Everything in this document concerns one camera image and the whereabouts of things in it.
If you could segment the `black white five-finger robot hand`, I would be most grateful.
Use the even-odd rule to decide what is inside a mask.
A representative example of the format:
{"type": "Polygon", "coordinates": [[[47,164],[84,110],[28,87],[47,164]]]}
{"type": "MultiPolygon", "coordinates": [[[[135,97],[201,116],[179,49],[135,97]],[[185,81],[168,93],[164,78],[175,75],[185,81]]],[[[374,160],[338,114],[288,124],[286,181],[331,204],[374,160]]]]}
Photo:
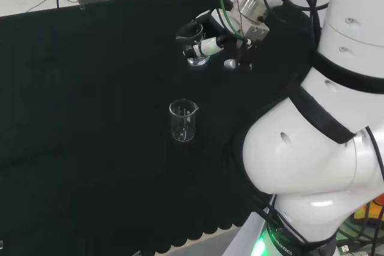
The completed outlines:
{"type": "Polygon", "coordinates": [[[232,17],[228,23],[224,17],[224,11],[215,9],[207,11],[196,18],[196,22],[202,26],[205,33],[203,40],[196,41],[191,46],[191,56],[188,61],[192,66],[201,66],[208,62],[209,58],[224,50],[224,46],[234,43],[236,46],[236,57],[224,61],[226,69],[239,69],[250,71],[254,61],[251,60],[251,49],[255,48],[266,37],[269,28],[263,22],[246,20],[246,33],[239,38],[232,31],[233,25],[237,32],[241,33],[240,22],[232,17]]]}

